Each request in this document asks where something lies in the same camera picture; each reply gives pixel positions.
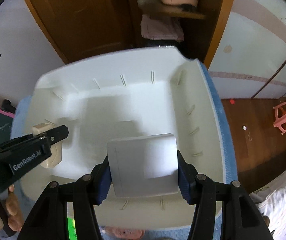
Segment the person left hand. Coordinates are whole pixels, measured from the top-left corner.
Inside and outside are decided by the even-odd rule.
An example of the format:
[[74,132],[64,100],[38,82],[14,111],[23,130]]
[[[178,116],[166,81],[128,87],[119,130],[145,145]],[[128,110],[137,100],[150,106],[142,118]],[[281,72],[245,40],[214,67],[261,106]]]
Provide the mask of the person left hand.
[[[20,209],[18,198],[14,191],[15,186],[14,184],[12,184],[8,187],[8,197],[3,202],[1,207],[3,210],[5,210],[7,224],[9,228],[15,232],[20,232],[24,224],[24,218]],[[0,230],[3,229],[3,227],[4,221],[0,216]]]

